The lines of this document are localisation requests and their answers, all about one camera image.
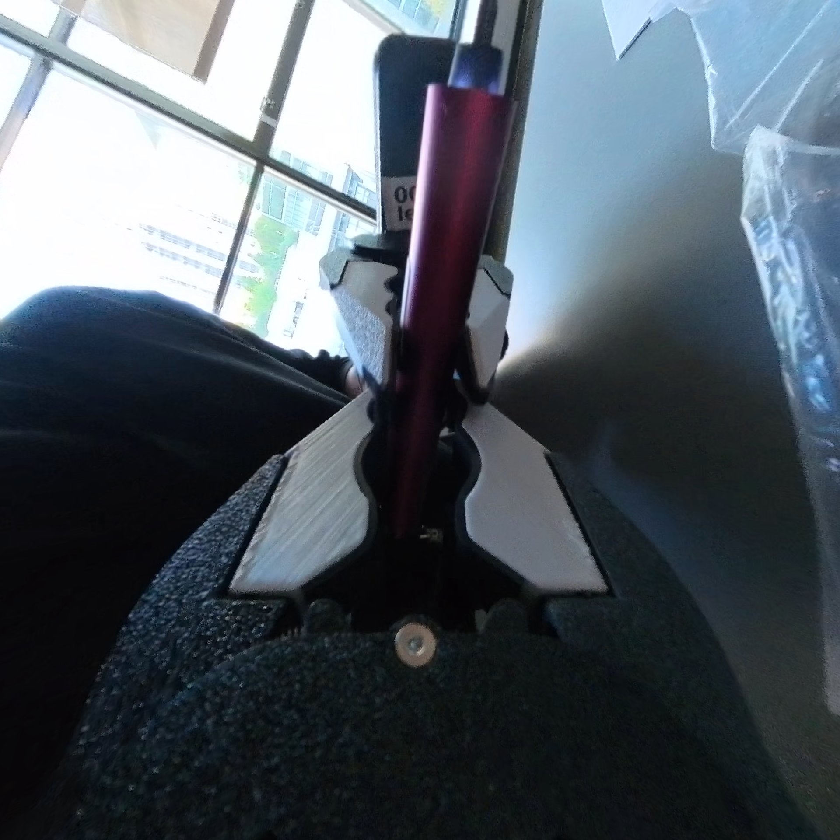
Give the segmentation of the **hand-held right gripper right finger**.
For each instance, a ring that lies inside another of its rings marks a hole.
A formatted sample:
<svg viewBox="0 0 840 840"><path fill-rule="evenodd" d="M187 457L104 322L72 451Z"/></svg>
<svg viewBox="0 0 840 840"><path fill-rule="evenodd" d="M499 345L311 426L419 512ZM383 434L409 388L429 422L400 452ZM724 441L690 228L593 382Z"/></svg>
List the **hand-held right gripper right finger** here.
<svg viewBox="0 0 840 840"><path fill-rule="evenodd" d="M491 404L467 408L455 442L468 466L455 526L469 550L535 594L609 592L545 447Z"/></svg>

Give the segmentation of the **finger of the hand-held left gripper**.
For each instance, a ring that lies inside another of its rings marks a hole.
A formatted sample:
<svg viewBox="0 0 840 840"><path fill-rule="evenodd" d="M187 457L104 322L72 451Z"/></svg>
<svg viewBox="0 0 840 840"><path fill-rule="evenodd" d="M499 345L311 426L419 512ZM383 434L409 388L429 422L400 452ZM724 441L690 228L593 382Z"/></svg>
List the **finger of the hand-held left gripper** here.
<svg viewBox="0 0 840 840"><path fill-rule="evenodd" d="M490 256L479 259L456 370L471 402L489 401L508 347L511 272Z"/></svg>
<svg viewBox="0 0 840 840"><path fill-rule="evenodd" d="M387 390L396 370L397 268L354 253L328 253L319 261L333 320L353 366L349 394Z"/></svg>

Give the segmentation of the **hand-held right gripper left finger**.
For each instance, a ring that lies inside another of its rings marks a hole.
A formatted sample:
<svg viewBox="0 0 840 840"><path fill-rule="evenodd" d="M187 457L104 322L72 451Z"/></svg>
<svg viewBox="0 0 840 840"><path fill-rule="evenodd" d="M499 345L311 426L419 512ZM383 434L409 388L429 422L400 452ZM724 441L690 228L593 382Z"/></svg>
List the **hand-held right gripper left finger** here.
<svg viewBox="0 0 840 840"><path fill-rule="evenodd" d="M375 502L361 459L374 397L363 392L287 452L229 594L303 596L370 543Z"/></svg>

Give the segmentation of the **red electric screwdriver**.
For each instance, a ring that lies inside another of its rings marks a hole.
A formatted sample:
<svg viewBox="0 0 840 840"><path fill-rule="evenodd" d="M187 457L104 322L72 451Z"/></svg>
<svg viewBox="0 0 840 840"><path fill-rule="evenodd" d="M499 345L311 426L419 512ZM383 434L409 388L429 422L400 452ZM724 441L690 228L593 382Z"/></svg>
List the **red electric screwdriver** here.
<svg viewBox="0 0 840 840"><path fill-rule="evenodd" d="M472 41L425 96L383 504L396 540L419 527L516 109L501 93L497 12L479 3Z"/></svg>

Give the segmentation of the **large window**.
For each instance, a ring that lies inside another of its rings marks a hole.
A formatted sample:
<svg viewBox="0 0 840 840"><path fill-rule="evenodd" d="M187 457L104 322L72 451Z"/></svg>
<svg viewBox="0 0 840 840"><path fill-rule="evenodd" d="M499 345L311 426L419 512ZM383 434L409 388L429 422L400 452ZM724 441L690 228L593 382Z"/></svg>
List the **large window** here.
<svg viewBox="0 0 840 840"><path fill-rule="evenodd" d="M373 65L463 2L2 2L2 315L159 291L341 352L319 261L374 229Z"/></svg>

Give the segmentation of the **white paper sheet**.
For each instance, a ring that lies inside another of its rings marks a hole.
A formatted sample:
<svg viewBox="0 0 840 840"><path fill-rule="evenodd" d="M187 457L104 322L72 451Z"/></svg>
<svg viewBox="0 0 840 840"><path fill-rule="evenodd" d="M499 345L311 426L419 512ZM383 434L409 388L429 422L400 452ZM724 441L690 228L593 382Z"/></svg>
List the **white paper sheet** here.
<svg viewBox="0 0 840 840"><path fill-rule="evenodd" d="M625 56L647 26L674 10L691 14L704 4L695 1L601 1L616 60Z"/></svg>

